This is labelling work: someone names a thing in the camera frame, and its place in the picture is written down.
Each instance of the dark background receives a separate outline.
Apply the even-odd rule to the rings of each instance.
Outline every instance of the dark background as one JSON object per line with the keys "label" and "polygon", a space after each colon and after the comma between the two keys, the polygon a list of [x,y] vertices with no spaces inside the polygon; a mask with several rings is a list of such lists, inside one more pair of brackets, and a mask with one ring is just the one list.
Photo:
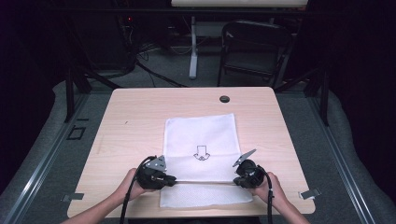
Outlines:
{"label": "dark background", "polygon": [[[100,2],[111,6],[105,0]],[[168,6],[167,1],[154,2]],[[114,18],[103,17],[98,21],[88,17],[85,19],[91,29],[88,31],[74,26],[76,20],[82,20],[74,18],[65,29],[59,21],[40,11],[39,4],[21,0],[0,6],[1,191],[44,125],[54,103],[52,88],[64,80],[69,64],[92,66],[84,56],[87,53],[95,55],[95,62],[104,67],[121,68],[128,60],[128,46],[122,43]],[[391,1],[310,1],[308,11],[342,11],[349,17],[303,20],[285,74],[286,79],[295,78],[327,62],[330,88],[349,119],[356,151],[375,183],[394,202],[396,19],[392,13],[395,9]],[[177,21],[167,18],[151,21],[150,26],[163,27],[168,22]],[[100,30],[106,30],[103,34],[108,35],[90,35]],[[67,38],[71,32],[82,38]],[[163,41],[168,36],[162,34],[156,38],[166,48]],[[96,48],[95,44],[101,42],[114,47]]]}

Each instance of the white cloth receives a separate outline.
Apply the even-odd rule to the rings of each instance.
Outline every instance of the white cloth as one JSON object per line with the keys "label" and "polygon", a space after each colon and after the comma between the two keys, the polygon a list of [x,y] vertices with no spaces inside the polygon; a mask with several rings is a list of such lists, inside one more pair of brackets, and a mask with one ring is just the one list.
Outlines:
{"label": "white cloth", "polygon": [[[163,155],[166,173],[177,181],[232,182],[241,156],[233,114],[168,119]],[[237,186],[176,184],[161,191],[161,207],[246,203],[252,197]]]}

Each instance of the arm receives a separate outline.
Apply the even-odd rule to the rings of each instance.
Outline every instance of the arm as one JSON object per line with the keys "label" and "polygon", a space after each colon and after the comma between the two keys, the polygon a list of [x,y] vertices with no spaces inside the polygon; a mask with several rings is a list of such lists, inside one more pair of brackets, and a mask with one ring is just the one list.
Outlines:
{"label": "arm", "polygon": [[[271,172],[267,173],[272,181],[274,198],[273,207],[284,217],[290,224],[305,224],[308,220],[297,210],[297,208],[286,198],[285,192],[280,186],[277,176]],[[258,195],[265,203],[268,203],[268,181],[264,178],[262,184],[249,190],[253,195]]]}
{"label": "arm", "polygon": [[[120,183],[119,187],[106,199],[99,202],[99,204],[95,205],[94,207],[67,219],[63,224],[68,223],[98,223],[101,221],[105,216],[107,216],[111,211],[116,209],[123,203],[125,198],[125,194],[132,182],[132,178],[134,177],[134,173],[136,169],[131,169],[125,178]],[[130,196],[130,201],[139,196],[140,194],[147,192],[147,190],[142,189],[137,181],[134,182],[132,186],[132,193]]]}

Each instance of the person's right arm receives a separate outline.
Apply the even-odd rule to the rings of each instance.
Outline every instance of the person's right arm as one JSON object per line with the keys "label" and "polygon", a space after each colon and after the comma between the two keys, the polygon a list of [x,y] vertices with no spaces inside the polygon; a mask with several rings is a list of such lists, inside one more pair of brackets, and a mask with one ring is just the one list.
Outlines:
{"label": "person's right arm", "polygon": [[[274,191],[274,198],[272,200],[273,207],[284,217],[290,224],[305,224],[309,223],[308,220],[297,210],[297,208],[289,202],[286,198],[285,192],[280,186],[277,176],[268,172],[271,178],[272,188]],[[268,203],[268,181],[264,181],[260,186],[255,189],[249,190],[253,195],[259,196],[265,203]]]}

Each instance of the printed design on cloth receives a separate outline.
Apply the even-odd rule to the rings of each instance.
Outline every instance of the printed design on cloth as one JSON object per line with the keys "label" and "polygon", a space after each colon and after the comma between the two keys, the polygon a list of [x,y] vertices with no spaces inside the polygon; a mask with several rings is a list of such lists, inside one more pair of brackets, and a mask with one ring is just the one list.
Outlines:
{"label": "printed design on cloth", "polygon": [[194,154],[198,161],[205,161],[209,159],[210,154],[206,152],[206,146],[197,146],[197,153]]}

